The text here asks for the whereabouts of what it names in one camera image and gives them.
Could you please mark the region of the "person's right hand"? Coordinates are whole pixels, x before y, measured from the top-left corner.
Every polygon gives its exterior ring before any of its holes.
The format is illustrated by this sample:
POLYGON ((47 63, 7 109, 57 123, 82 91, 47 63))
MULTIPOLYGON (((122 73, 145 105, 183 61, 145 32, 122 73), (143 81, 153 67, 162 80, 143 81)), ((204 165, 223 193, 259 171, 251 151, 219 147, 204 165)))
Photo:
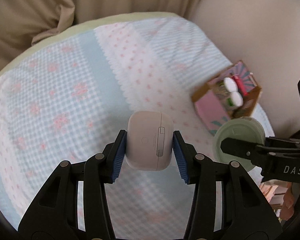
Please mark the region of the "person's right hand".
POLYGON ((287 183, 287 191, 285 192, 285 195, 283 197, 283 204, 280 212, 280 218, 282 220, 289 220, 294 214, 296 197, 294 196, 292 191, 292 184, 293 183, 287 183))

